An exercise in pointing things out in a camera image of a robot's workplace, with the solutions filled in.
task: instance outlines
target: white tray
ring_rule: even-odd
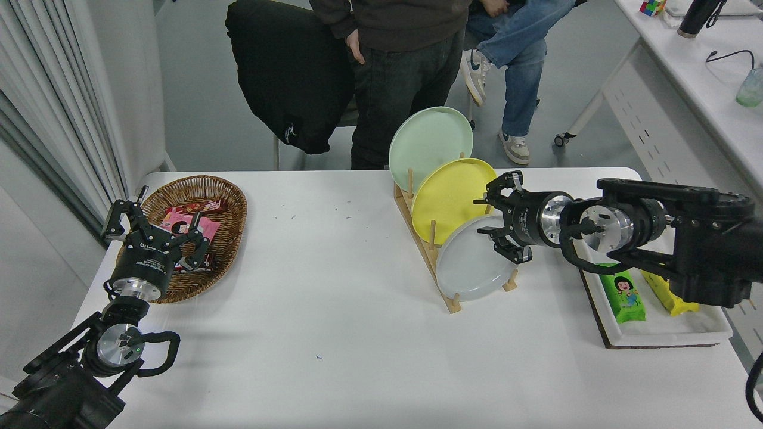
[[[667,229],[656,241],[642,247],[663,253],[672,253],[674,231]],[[593,263],[616,262],[604,253],[588,247],[583,240],[575,240],[578,255]],[[662,306],[641,272],[632,268],[629,273],[639,291],[646,310],[646,321],[615,321],[604,287],[598,274],[583,272],[591,294],[591,301],[600,320],[605,343],[611,348],[690,347],[709,346],[728,340],[732,335],[726,315],[721,307],[700,305],[699,311],[688,311],[671,317]]]

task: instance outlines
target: jeans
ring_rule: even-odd
[[[445,105],[459,72],[463,31],[434,45],[409,52],[364,47],[365,64],[351,53],[358,125],[350,150],[353,169],[383,169],[398,128],[412,114]]]
[[[496,18],[483,11],[469,15],[466,28],[481,40],[477,50],[496,67],[507,66],[505,134],[522,137],[530,131],[546,59],[544,37],[574,6],[575,0],[527,0]]]

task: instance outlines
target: woven basket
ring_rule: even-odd
[[[190,176],[168,183],[151,194],[142,204],[143,212],[152,225],[161,223],[169,207],[225,199],[228,209],[204,214],[220,222],[209,251],[216,253],[215,268],[207,273],[173,274],[166,295],[153,302],[167,304],[196,296],[212,287],[225,276],[238,254],[241,235],[246,221],[246,197],[233,183],[215,176]],[[182,248],[183,256],[193,251],[191,244]]]

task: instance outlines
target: black bottle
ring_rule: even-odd
[[[723,0],[694,0],[691,2],[689,10],[686,12],[686,16],[681,22],[681,26],[678,28],[678,33],[689,39],[696,37],[697,33],[702,30],[702,26],[710,19],[710,16],[722,1]]]

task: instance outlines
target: gray floor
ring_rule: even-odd
[[[309,8],[307,0],[293,5]],[[167,148],[181,171],[272,168],[272,135],[246,106],[236,80],[236,64],[225,34],[228,1],[167,2],[157,14],[166,100]],[[628,166],[648,178],[625,134],[605,105],[563,150],[552,147],[588,103],[637,38],[610,0],[590,0],[549,33],[538,107],[527,136],[531,167]],[[513,165],[497,141],[504,106],[503,73],[488,75],[491,94],[475,108],[472,156],[495,168]],[[447,105],[466,114],[463,80],[453,84]],[[331,150],[305,156],[281,145],[281,169],[348,169],[353,128],[338,128]]]

